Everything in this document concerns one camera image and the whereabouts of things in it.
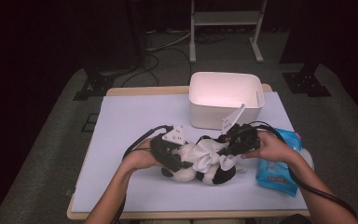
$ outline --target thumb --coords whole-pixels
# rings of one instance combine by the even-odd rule
[[[242,159],[251,159],[251,158],[258,158],[258,157],[259,157],[258,150],[248,151],[241,155]]]

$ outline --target white metal stand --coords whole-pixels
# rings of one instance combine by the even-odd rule
[[[255,34],[250,37],[250,43],[258,63],[262,63],[257,39],[260,33],[261,23],[264,18],[268,0],[263,0],[259,11],[228,11],[228,12],[196,12],[195,0],[191,0],[191,30],[190,30],[190,62],[196,62],[196,43],[194,41],[195,27],[202,25],[255,25]]]

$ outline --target hand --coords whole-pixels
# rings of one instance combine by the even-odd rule
[[[257,135],[260,139],[260,148],[243,153],[241,155],[243,159],[261,158],[266,161],[283,161],[287,163],[299,155],[270,132],[259,131]]]
[[[134,171],[152,166],[162,166],[150,152],[150,141],[151,138],[145,139],[123,160],[121,164],[129,166]]]

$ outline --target gray floor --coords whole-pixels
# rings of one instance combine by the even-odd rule
[[[337,76],[320,65],[315,73],[332,97],[309,98],[292,94],[282,72],[298,71],[302,64],[279,64],[287,33],[262,32],[259,47],[265,61],[257,63],[247,38],[251,34],[216,35],[224,37],[213,44],[197,45],[197,62],[191,65],[176,50],[154,53],[158,66],[152,70],[160,86],[187,85],[191,73],[198,71],[237,72],[257,75],[280,94],[295,130],[303,136],[315,171],[321,179],[358,213],[358,107],[345,92]],[[149,46],[170,43],[177,35],[151,35]],[[173,48],[188,54],[188,44]],[[145,67],[156,64],[147,57]],[[120,87],[131,75],[117,79]],[[86,75],[82,69],[68,82],[48,120],[34,142],[9,194],[0,207],[0,223],[77,223],[66,217],[70,195],[86,155],[92,133],[82,132],[90,113],[98,113],[102,97],[73,101]],[[156,86],[149,73],[131,79],[125,87]],[[277,223],[279,218],[257,219]]]

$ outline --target person's left hand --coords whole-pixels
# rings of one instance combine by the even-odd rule
[[[122,163],[127,163],[131,166],[131,169],[134,170],[146,169],[152,166],[162,167],[150,152],[150,141],[151,138],[145,139],[124,159]]]

